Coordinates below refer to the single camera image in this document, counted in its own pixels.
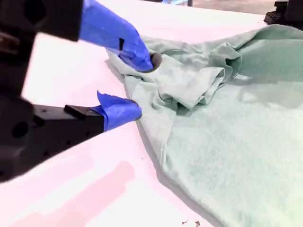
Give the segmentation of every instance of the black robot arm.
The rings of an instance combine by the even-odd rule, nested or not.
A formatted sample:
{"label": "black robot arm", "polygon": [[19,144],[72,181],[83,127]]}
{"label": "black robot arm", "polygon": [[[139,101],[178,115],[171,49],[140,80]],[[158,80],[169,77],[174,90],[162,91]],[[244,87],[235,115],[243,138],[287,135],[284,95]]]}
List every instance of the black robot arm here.
{"label": "black robot arm", "polygon": [[21,97],[36,34],[77,41],[82,4],[0,1],[0,182],[103,132],[103,116],[89,108],[33,105]]}

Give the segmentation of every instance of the white table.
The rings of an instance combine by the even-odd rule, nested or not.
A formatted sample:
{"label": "white table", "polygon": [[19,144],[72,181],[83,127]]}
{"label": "white table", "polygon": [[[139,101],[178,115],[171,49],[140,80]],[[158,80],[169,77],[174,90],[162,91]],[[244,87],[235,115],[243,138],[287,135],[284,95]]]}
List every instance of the white table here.
{"label": "white table", "polygon": [[[264,26],[259,15],[136,0],[101,2],[142,35],[186,42]],[[97,90],[125,97],[107,59],[103,48],[39,35],[23,95],[54,106],[98,105]],[[172,187],[173,193],[159,182],[150,156],[134,122],[101,134],[1,184],[0,226],[195,227],[199,221],[210,227],[204,218],[216,226],[178,188]],[[159,179],[168,184],[161,174]]]}

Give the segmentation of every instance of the mint green shirt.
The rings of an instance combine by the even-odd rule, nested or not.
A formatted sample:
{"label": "mint green shirt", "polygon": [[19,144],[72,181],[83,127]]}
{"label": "mint green shirt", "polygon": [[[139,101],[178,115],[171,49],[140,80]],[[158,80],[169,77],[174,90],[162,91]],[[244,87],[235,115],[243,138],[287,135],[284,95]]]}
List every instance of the mint green shirt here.
{"label": "mint green shirt", "polygon": [[109,56],[167,177],[226,227],[302,227],[303,32],[143,40],[154,72]]}

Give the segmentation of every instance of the debris speck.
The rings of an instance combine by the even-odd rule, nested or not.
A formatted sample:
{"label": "debris speck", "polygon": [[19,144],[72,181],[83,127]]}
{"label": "debris speck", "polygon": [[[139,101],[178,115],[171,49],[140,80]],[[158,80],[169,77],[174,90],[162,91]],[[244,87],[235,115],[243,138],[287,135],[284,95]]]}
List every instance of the debris speck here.
{"label": "debris speck", "polygon": [[188,220],[186,220],[186,221],[182,221],[182,225],[184,225],[185,223],[187,223],[188,222]]}

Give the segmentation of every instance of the blue tape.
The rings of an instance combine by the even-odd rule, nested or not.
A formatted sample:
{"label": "blue tape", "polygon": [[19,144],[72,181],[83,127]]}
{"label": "blue tape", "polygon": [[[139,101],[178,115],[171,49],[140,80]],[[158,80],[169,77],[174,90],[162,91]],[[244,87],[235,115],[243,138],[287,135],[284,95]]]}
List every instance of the blue tape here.
{"label": "blue tape", "polygon": [[[120,38],[124,40],[122,50]],[[137,71],[153,68],[150,53],[135,27],[95,0],[84,0],[80,39],[104,46]]]}
{"label": "blue tape", "polygon": [[104,116],[104,131],[136,121],[142,116],[141,107],[132,100],[99,92],[97,95],[100,105],[91,109]]}

